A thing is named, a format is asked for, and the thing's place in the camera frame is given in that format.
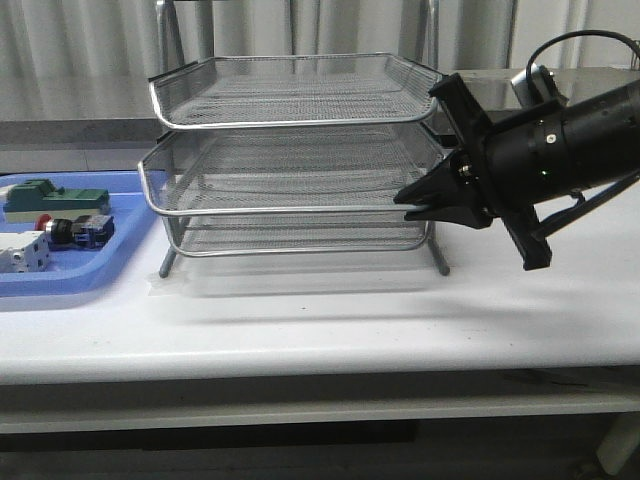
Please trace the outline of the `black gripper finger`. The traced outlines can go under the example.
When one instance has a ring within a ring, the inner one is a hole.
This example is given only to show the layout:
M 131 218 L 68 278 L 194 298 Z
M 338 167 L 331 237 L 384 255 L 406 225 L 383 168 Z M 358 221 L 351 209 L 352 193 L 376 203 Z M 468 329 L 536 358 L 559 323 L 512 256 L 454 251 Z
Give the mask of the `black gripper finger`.
M 456 150 L 393 199 L 403 205 L 480 205 L 471 157 Z
M 475 206 L 465 204 L 427 203 L 419 205 L 404 215 L 406 221 L 444 222 L 472 229 L 488 228 L 493 217 Z

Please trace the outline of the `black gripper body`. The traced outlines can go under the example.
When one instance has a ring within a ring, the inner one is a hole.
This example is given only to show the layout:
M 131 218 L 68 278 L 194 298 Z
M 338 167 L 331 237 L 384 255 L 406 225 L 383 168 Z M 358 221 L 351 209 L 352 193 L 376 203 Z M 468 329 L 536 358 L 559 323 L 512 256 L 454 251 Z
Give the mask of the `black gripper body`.
M 458 74 L 439 81 L 430 94 L 451 122 L 459 142 L 456 150 L 471 157 L 481 195 L 481 204 L 473 206 L 502 220 L 524 269 L 548 267 L 552 258 L 549 244 L 533 235 L 540 226 L 534 205 L 542 177 L 533 157 L 538 122 L 552 113 L 552 102 L 492 122 Z

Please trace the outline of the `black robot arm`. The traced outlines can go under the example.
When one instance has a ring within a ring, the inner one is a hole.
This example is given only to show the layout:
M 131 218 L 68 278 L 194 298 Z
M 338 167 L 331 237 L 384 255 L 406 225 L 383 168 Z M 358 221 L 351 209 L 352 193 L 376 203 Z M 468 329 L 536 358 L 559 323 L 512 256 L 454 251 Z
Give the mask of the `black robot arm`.
M 572 106 L 553 98 L 492 122 L 459 74 L 430 91 L 457 147 L 401 189 L 409 221 L 483 229 L 502 220 L 525 270 L 546 268 L 548 236 L 639 180 L 639 84 Z

